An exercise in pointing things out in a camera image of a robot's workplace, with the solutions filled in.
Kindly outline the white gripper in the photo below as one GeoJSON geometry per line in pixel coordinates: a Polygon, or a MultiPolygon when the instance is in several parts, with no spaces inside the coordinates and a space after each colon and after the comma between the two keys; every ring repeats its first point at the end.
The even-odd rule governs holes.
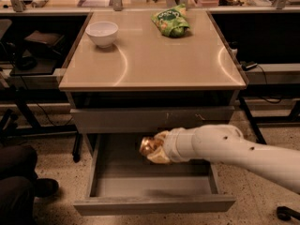
{"type": "Polygon", "coordinates": [[[164,141],[164,153],[152,153],[147,159],[156,164],[170,164],[171,162],[188,162],[194,158],[198,159],[193,148],[193,137],[195,128],[175,128],[170,132],[164,130],[154,136],[156,140],[164,141]]]}

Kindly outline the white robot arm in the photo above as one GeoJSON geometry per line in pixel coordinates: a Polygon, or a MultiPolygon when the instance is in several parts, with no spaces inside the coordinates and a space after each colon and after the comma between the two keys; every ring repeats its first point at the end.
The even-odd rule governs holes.
{"type": "Polygon", "coordinates": [[[300,151],[250,142],[232,125],[163,131],[143,138],[140,153],[156,164],[204,159],[233,165],[300,193],[300,151]]]}

